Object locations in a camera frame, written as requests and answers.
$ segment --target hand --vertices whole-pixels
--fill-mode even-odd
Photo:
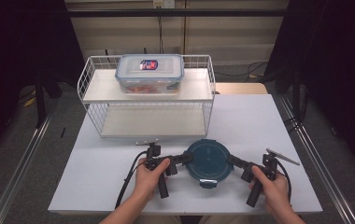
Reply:
[[[288,184],[285,177],[277,174],[276,179],[271,181],[257,166],[252,166],[252,172],[257,180],[263,184],[265,195],[265,209],[277,220],[278,223],[304,223],[291,208],[288,199]]]
[[[127,224],[134,223],[137,216],[151,200],[154,189],[158,184],[158,178],[171,162],[163,160],[153,171],[144,165],[146,159],[139,160],[141,164],[136,169],[136,183],[131,196],[122,203],[114,212],[109,214],[101,223]]]
[[[138,164],[145,162],[142,158]],[[133,196],[141,196],[146,198],[146,202],[150,201],[154,195],[154,189],[158,184],[158,178],[163,171],[169,166],[170,160],[164,159],[153,171],[150,171],[144,164],[136,169],[136,183]]]

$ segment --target black clamp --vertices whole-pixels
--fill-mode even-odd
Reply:
[[[164,172],[166,176],[176,175],[178,173],[177,164],[192,161],[192,154],[190,152],[185,152],[181,155],[176,155],[176,156],[158,157],[161,154],[161,146],[158,146],[156,144],[157,142],[141,144],[141,146],[149,145],[149,148],[147,150],[147,155],[146,155],[147,158],[146,167],[151,171],[154,170],[163,160],[168,158],[170,160],[170,163]],[[169,197],[168,188],[166,186],[165,176],[163,173],[160,175],[158,179],[158,189],[161,198]]]
[[[271,149],[266,149],[268,154],[263,154],[263,165],[258,165],[251,161],[243,161],[236,156],[230,155],[227,158],[227,161],[233,164],[236,167],[244,169],[244,173],[241,175],[241,179],[245,180],[246,182],[250,183],[254,177],[254,174],[251,170],[252,166],[259,167],[263,173],[267,176],[270,180],[275,180],[277,175],[277,166],[280,164],[276,157],[294,163],[296,165],[300,165],[299,162],[292,161],[285,156],[272,151]],[[254,207],[256,205],[257,200],[259,199],[260,193],[263,190],[263,184],[260,181],[256,181],[254,186],[248,196],[247,205]]]

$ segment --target black handle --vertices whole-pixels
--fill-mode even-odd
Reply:
[[[254,183],[254,186],[252,188],[252,191],[250,192],[250,195],[247,200],[247,205],[254,207],[256,205],[257,200],[259,199],[260,193],[262,192],[263,189],[263,184],[259,180],[256,180]]]
[[[165,177],[163,173],[158,178],[158,190],[160,191],[161,198],[169,197],[168,188],[166,187]]]

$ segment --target dark background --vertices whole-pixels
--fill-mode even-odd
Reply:
[[[355,155],[355,1],[291,0],[288,10],[265,81],[278,92],[306,85]]]
[[[71,21],[42,11],[66,11],[63,0],[0,0],[0,134],[20,89],[43,80],[76,85],[84,66]]]

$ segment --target white wall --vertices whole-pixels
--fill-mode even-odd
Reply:
[[[152,8],[152,1],[65,0],[68,9]],[[186,8],[286,8],[289,0],[188,0]],[[184,8],[184,0],[176,0]],[[157,18],[72,18],[84,58],[90,55],[159,52]],[[165,17],[164,53],[209,54],[214,64],[268,61],[282,18],[277,17]]]

